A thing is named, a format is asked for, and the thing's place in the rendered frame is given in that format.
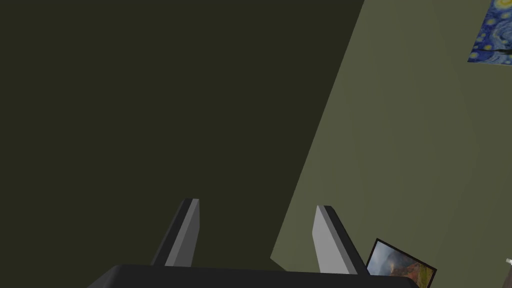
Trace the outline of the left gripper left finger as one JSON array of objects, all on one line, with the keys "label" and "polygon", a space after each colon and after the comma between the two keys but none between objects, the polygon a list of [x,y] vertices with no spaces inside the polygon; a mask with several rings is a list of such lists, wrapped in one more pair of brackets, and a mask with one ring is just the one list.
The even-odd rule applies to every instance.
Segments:
[{"label": "left gripper left finger", "polygon": [[191,267],[200,230],[200,201],[184,199],[151,262],[152,266]]}]

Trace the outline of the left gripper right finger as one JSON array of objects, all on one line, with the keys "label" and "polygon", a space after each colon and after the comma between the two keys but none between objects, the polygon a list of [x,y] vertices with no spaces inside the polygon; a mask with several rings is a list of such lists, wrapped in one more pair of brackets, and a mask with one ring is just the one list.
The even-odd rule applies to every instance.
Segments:
[{"label": "left gripper right finger", "polygon": [[366,264],[332,206],[316,206],[312,239],[321,273],[369,274]]}]

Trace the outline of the framed landscape picture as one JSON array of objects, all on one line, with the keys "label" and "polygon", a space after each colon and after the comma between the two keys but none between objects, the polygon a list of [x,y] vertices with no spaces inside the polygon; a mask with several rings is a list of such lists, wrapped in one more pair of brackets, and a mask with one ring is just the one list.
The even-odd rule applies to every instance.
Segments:
[{"label": "framed landscape picture", "polygon": [[370,275],[411,279],[419,288],[431,288],[437,269],[377,238],[366,262]]}]

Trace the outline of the blue starry night painting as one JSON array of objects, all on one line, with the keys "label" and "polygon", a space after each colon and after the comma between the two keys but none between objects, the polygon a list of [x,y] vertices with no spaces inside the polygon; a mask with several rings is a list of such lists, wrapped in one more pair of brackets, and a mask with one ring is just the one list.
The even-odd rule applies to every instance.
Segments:
[{"label": "blue starry night painting", "polygon": [[490,0],[467,61],[512,66],[512,0]]}]

